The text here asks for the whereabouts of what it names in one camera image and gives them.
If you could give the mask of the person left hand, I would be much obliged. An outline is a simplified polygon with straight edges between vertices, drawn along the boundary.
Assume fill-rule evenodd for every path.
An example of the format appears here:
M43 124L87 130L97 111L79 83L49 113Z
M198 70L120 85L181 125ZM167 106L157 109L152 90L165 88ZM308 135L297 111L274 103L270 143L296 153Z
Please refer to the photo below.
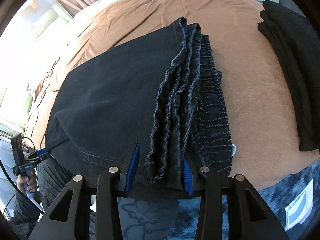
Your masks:
M26 194L25 186L29 192L36 192L38 188L36 179L35 170L32 169L29 176L24 177L19 175L16 179L16 185L23 194Z

